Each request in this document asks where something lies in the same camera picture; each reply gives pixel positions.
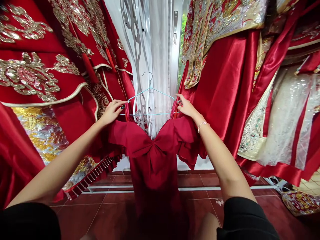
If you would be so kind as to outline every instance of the bracelet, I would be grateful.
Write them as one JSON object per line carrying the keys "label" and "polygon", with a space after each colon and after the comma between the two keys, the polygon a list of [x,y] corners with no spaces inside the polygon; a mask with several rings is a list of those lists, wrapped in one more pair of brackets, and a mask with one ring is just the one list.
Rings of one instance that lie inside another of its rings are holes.
{"label": "bracelet", "polygon": [[200,123],[200,125],[198,126],[198,133],[200,134],[200,132],[199,132],[199,130],[200,130],[200,127],[201,127],[201,125],[209,125],[210,126],[210,124],[209,123],[207,123],[207,122],[202,122],[202,123]]}

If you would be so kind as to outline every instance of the red tassel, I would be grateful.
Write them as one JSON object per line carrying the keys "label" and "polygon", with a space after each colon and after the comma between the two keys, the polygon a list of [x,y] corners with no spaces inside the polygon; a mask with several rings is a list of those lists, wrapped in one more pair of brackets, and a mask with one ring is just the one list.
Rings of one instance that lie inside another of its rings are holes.
{"label": "red tassel", "polygon": [[116,71],[116,68],[115,68],[115,66],[114,66],[114,64],[113,64],[113,59],[112,59],[112,57],[111,57],[111,54],[110,54],[108,48],[106,48],[106,52],[107,52],[107,56],[108,56],[110,65],[111,65],[111,67],[112,67],[112,71],[113,71],[113,72],[117,72],[117,71]]}
{"label": "red tassel", "polygon": [[91,82],[98,83],[99,80],[93,70],[93,67],[90,63],[88,56],[85,53],[83,53],[82,58]]}

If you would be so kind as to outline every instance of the red satin dress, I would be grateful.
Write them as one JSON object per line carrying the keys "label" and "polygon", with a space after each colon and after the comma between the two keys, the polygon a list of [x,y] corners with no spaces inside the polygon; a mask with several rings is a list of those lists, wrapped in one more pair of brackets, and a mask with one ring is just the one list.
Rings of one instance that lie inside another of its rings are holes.
{"label": "red satin dress", "polygon": [[135,122],[116,120],[108,129],[108,142],[123,146],[129,157],[139,222],[153,239],[154,231],[161,237],[187,239],[189,223],[180,202],[176,155],[194,169],[199,137],[190,117],[172,119],[174,109],[154,140]]}

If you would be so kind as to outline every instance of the leg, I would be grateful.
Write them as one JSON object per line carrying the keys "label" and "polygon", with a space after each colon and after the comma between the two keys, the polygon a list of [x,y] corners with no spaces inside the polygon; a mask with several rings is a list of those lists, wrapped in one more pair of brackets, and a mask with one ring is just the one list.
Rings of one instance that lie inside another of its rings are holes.
{"label": "leg", "polygon": [[207,213],[202,220],[195,240],[216,240],[218,227],[220,224],[217,217],[212,213]]}

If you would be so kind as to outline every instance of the woman's left hand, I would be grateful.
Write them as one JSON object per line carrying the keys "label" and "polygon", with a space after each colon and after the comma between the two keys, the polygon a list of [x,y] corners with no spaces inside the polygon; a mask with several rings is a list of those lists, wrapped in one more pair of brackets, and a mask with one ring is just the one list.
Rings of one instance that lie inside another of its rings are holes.
{"label": "woman's left hand", "polygon": [[104,114],[98,120],[98,123],[100,123],[103,127],[112,123],[119,116],[120,112],[123,110],[120,107],[126,102],[127,101],[113,100],[107,106]]}

